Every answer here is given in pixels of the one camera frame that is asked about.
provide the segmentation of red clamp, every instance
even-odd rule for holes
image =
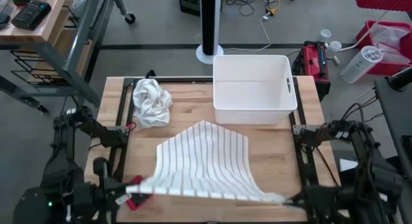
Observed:
[[[143,176],[136,176],[130,182],[140,183],[143,180]],[[131,198],[126,201],[130,210],[134,211],[141,207],[153,194],[132,194]]]

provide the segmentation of bin handle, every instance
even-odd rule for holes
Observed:
[[[290,93],[291,89],[290,89],[290,80],[289,80],[289,78],[286,78],[286,85],[288,86],[288,91]]]

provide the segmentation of white bottle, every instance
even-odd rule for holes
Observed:
[[[354,83],[383,59],[384,54],[374,46],[363,47],[341,71],[341,79]]]
[[[341,50],[342,44],[339,41],[332,41],[326,49],[326,59],[333,59],[336,53]]]

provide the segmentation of white container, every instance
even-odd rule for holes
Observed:
[[[318,41],[328,42],[329,38],[332,36],[332,33],[329,30],[321,30],[317,38]]]
[[[333,59],[341,48],[342,44],[339,41],[332,41],[326,49],[326,59]]]
[[[384,57],[382,51],[374,46],[363,47],[349,64],[341,71],[341,79],[347,83],[354,83],[368,72]]]
[[[297,107],[288,57],[215,56],[213,105],[219,124],[279,123]]]

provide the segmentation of butcher block table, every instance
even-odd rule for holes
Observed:
[[[104,88],[97,120],[105,126],[114,126],[119,109],[120,96],[125,78],[109,77]],[[324,123],[323,113],[315,82],[311,76],[297,77],[299,91],[308,125]],[[156,166],[156,146],[181,131],[205,120],[216,124],[211,83],[160,83],[173,99],[170,123],[167,127],[142,129],[137,126],[131,132],[124,168],[124,182],[136,175],[153,175]],[[124,108],[126,122],[128,105]],[[288,117],[278,125],[221,125],[224,128],[248,136],[250,170],[257,186],[264,192],[278,192],[291,197],[301,190],[294,143]],[[319,146],[335,178],[339,181],[332,148],[329,142]],[[88,155],[85,179],[98,183],[93,174],[93,160],[109,157],[110,148],[93,148]],[[334,186],[324,162],[314,154],[317,176],[321,185]],[[117,213],[121,223],[141,222],[204,222],[204,221],[306,221],[306,212],[270,203],[218,200],[211,198],[187,198],[181,196],[154,195],[138,210],[130,211],[122,205]]]

